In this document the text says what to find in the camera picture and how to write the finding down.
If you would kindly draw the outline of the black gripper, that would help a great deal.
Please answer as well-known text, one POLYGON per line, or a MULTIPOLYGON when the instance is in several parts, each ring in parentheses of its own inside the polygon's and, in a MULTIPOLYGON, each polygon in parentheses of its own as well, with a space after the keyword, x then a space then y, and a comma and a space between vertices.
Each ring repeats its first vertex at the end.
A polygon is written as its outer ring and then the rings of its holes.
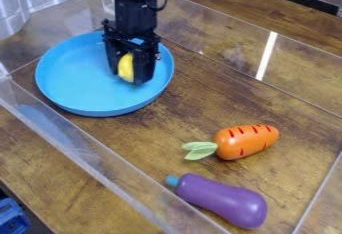
POLYGON ((112 74, 119 70, 119 60, 126 54, 122 42, 134 38, 143 41, 142 46, 151 50, 134 50, 134 83, 148 82, 155 73, 159 59, 159 36, 155 34, 158 24, 156 12, 162 10, 158 0, 114 0, 115 20, 104 20, 104 44, 108 66, 112 74))

